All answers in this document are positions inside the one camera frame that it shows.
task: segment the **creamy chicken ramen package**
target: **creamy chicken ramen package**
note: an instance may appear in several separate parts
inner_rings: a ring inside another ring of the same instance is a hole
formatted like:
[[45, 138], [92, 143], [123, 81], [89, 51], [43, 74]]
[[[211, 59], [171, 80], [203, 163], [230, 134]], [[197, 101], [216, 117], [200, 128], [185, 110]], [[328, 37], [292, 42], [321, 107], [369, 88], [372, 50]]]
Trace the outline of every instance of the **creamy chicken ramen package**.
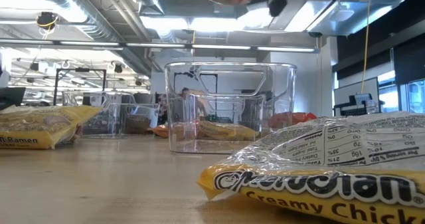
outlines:
[[90, 106], [10, 107], [0, 111], [0, 148], [54, 149], [69, 141], [78, 124], [100, 108]]
[[425, 223], [425, 115], [319, 118], [207, 168], [209, 199], [231, 190], [343, 223]]

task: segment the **desk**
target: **desk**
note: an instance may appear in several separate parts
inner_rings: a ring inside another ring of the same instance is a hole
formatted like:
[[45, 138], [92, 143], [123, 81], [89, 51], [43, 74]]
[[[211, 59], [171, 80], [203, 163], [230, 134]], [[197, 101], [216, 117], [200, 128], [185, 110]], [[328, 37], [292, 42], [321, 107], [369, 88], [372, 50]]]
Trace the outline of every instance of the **desk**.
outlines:
[[330, 223], [241, 195], [208, 202], [196, 181], [225, 157], [152, 136], [0, 150], [0, 223]]

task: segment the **transparent container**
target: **transparent container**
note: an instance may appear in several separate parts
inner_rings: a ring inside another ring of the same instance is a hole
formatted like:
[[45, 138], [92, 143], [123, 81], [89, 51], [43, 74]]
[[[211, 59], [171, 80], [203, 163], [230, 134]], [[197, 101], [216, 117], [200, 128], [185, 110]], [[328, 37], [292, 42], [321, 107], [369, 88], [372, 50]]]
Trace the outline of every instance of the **transparent container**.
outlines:
[[180, 62], [165, 76], [171, 151], [231, 154], [292, 124], [292, 64]]
[[128, 138], [150, 134], [157, 125], [157, 105], [136, 104], [131, 93], [64, 91], [62, 97], [63, 105], [102, 108], [82, 125], [83, 138]]

